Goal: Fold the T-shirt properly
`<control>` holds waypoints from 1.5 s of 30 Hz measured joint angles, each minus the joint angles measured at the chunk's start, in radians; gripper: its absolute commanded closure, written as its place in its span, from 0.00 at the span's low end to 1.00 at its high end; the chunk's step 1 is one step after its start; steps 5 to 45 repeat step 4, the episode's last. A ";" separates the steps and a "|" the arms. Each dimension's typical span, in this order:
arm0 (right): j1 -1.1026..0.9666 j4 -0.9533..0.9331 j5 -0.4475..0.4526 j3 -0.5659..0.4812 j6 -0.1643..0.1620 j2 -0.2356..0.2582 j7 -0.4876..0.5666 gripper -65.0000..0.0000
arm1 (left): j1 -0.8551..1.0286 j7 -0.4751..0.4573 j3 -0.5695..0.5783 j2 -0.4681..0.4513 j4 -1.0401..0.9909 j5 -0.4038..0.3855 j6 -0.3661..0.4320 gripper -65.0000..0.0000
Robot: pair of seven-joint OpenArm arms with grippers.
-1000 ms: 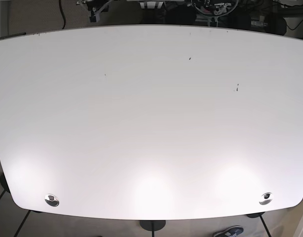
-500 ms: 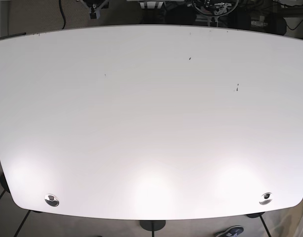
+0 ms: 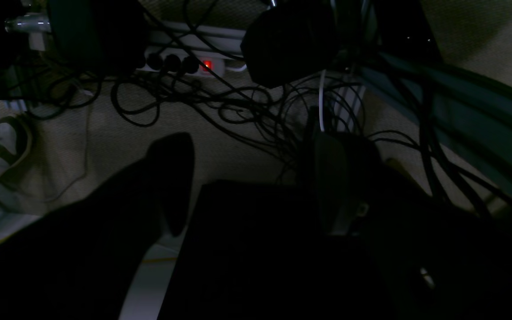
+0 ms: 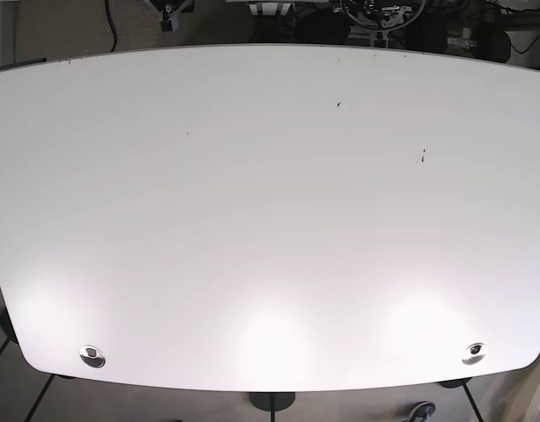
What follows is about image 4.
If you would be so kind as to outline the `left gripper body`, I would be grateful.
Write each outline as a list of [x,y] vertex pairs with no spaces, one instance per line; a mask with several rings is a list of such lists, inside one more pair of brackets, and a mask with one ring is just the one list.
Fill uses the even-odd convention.
[[371,34],[369,45],[389,46],[391,32],[406,28],[424,11],[423,1],[340,1],[340,9],[353,24]]

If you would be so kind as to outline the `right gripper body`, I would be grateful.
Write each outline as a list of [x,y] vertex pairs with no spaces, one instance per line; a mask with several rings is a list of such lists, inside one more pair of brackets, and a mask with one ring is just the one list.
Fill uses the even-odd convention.
[[194,11],[194,0],[150,0],[150,5],[159,14],[162,32],[176,32],[179,29],[179,16]]

